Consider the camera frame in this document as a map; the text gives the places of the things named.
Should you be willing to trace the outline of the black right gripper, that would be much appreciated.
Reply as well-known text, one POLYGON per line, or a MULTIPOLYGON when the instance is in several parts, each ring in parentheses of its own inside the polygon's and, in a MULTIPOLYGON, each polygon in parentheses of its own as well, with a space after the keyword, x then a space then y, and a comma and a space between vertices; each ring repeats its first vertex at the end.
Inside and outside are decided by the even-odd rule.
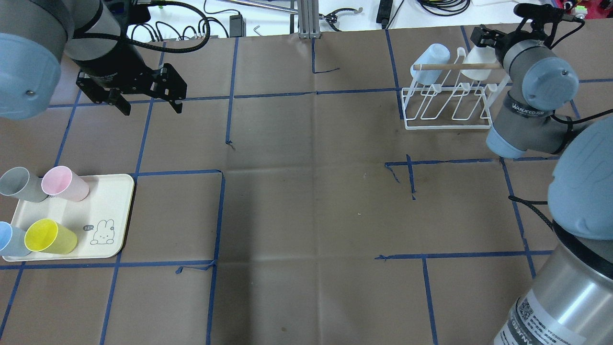
POLYGON ((522 34, 519 31, 504 33, 497 29, 490 29, 484 25, 473 28, 469 37, 475 47, 491 47, 495 50, 497 60, 504 60, 506 53, 517 42, 521 41, 522 34))

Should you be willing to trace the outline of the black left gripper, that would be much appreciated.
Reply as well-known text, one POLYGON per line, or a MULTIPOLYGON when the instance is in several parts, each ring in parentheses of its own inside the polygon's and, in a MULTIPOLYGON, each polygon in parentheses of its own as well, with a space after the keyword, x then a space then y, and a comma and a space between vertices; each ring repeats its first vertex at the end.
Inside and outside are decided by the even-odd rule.
POLYGON ((144 94, 167 101, 177 114, 182 113, 187 83, 170 63, 152 69, 133 46, 116 46, 102 57, 75 63, 79 66, 75 83, 93 103, 113 105, 130 116, 125 95, 144 94))

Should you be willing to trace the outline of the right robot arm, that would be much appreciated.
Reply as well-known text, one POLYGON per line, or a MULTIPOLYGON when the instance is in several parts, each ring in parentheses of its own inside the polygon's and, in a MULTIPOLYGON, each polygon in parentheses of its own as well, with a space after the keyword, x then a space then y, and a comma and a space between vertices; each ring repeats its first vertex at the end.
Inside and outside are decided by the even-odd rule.
POLYGON ((492 345, 612 343, 612 118, 555 115, 579 87, 574 69, 548 46, 542 28, 510 33, 476 27, 512 88, 488 133, 491 151, 518 159, 528 150, 559 155, 547 194, 558 245, 512 304, 492 345))

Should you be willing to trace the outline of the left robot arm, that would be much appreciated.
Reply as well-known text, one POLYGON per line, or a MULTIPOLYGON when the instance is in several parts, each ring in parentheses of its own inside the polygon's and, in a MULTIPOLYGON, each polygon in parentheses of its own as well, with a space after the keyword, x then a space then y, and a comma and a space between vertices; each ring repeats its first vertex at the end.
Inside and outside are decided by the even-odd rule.
POLYGON ((79 67, 76 85, 94 103, 131 113, 125 95, 165 100, 182 112, 187 85, 165 63, 147 66, 127 27, 150 16, 147 0, 3 0, 1 2, 1 112, 22 120, 44 112, 59 83, 61 62, 79 67))

